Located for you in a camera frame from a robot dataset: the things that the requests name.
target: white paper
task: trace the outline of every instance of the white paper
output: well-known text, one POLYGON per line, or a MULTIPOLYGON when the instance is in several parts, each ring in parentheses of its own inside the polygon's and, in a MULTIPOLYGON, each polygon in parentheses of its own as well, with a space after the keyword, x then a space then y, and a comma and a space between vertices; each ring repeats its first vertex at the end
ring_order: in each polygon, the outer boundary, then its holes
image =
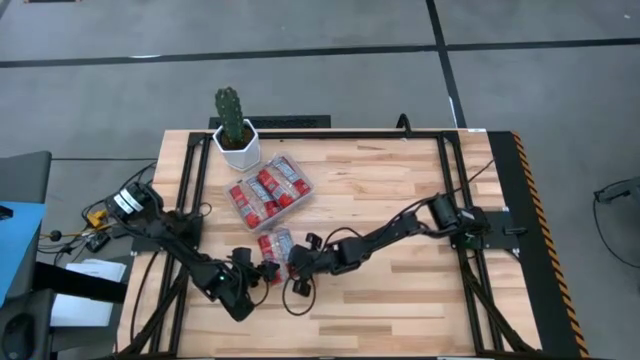
MULTIPOLYGON (((126 266, 98 259, 67 264, 67 270, 120 282, 126 266)), ((107 326, 113 304, 77 296, 59 294, 51 311, 51 326, 107 326)))

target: wooden tabletop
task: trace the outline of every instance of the wooden tabletop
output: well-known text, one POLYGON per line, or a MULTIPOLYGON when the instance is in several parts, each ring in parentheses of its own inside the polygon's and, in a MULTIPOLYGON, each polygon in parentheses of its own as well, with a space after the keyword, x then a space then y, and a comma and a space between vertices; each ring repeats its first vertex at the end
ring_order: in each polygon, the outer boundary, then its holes
MULTIPOLYGON (((164 198, 165 204, 172 205, 166 210, 176 202, 189 132, 167 131, 164 136, 153 188, 164 198)), ((460 131, 460 139, 470 177, 492 159, 491 147, 484 132, 460 131)), ((313 198, 280 222, 291 230, 297 243, 304 243, 307 232, 325 237, 340 226, 350 226, 361 233, 370 232, 384 225, 406 205, 445 190, 438 148, 432 139, 261 140, 260 143, 263 161, 276 152, 286 151, 316 186, 313 198)), ((451 148, 448 154, 455 174, 451 148)), ((196 171, 194 166, 188 198, 193 192, 196 171)), ((257 236, 244 228, 222 195, 224 185, 240 176, 225 164, 212 145, 203 201, 211 204, 213 210, 205 218, 200 251, 214 258, 224 258, 234 247, 250 247, 254 262, 259 262, 257 236)), ((485 210, 504 207, 493 165, 475 179, 470 188, 474 205, 485 210)), ((428 210, 419 215, 421 220, 433 226, 428 210)), ((485 251, 485 256, 496 305, 522 338, 539 348, 520 264, 502 250, 485 251)), ((150 257, 149 254, 138 255, 133 264, 118 329, 120 348, 129 343, 133 304, 150 257)), ((135 320, 136 333, 155 309, 164 259, 164 255, 159 255, 151 268, 135 320)), ((458 260, 448 239, 407 238, 376 252, 357 271, 341 276, 319 275, 316 283, 316 304, 307 315, 289 315, 281 301, 282 285, 277 285, 271 288, 266 302, 240 323, 232 320, 219 303, 210 303, 189 285, 179 355, 433 356, 474 353, 458 260)), ((252 289, 252 298, 262 298, 264 291, 264 285, 252 289)), ((294 311, 301 311, 309 299, 289 291, 287 303, 293 304, 294 311)), ((478 307, 485 347, 490 348, 486 315, 482 307, 478 307)), ((168 347, 172 309, 166 319, 160 349, 168 347)))

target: yellow and black hazard tape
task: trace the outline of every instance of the yellow and black hazard tape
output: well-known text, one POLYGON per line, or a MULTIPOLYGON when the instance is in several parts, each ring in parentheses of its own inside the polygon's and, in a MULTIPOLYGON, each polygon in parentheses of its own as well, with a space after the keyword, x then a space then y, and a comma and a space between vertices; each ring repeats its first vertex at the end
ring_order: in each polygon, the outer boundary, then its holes
POLYGON ((553 269, 556 273, 558 287, 560 288, 560 292, 562 292, 562 300, 564 301, 564 304, 567 308, 567 314, 569 315, 571 328, 575 333, 576 343, 578 344, 578 348, 580 350, 580 356, 582 356, 583 358, 588 358, 589 351, 587 351, 587 344, 584 341, 584 336, 582 335, 582 330, 580 329, 580 324, 578 323, 576 312, 573 308, 573 303, 571 302, 571 296, 569 296, 567 281, 564 279, 564 275, 562 275, 562 268, 560 267, 558 254, 556 253, 556 248, 553 244, 553 240, 551 239, 551 231, 549 230, 549 225, 547 224, 547 218, 544 216, 542 202, 540 201, 538 190, 536 190, 536 184, 533 181, 533 174, 531 173, 531 168, 529 167, 529 162, 527 161, 527 155, 525 154, 524 147, 522 146, 522 139, 520 138, 520 135, 515 132, 513 133, 513 138, 516 141, 516 147, 518 148, 518 153, 520 155, 520 163, 522 164, 522 169, 524 170, 524 176, 527 178, 527 184, 529 185, 531 199, 533 200, 536 213, 538 214, 540 229, 542 229, 542 235, 544 236, 544 241, 547 244, 547 250, 549 252, 549 257, 551 258, 551 265, 553 265, 553 269))

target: white pot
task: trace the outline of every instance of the white pot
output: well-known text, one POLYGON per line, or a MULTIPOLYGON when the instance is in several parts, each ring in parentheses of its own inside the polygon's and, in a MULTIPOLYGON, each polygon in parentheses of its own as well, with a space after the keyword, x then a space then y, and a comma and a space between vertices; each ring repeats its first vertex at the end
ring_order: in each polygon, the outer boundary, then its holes
POLYGON ((232 168, 245 172, 257 165, 260 162, 260 142, 258 141, 258 132, 251 125, 251 121, 248 119, 244 119, 244 124, 249 125, 251 130, 253 130, 253 138, 249 141, 249 144, 242 150, 224 150, 218 141, 218 137, 220 136, 220 132, 222 131, 222 126, 213 133, 213 141, 218 145, 218 150, 224 156, 224 159, 227 161, 227 164, 232 168))

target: blue object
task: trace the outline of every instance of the blue object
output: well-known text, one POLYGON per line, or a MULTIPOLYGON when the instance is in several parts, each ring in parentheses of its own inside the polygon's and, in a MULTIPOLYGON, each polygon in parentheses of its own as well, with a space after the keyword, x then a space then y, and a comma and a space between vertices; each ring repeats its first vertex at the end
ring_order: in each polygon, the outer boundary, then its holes
POLYGON ((44 216, 45 205, 0 201, 13 217, 0 221, 0 306, 44 216))

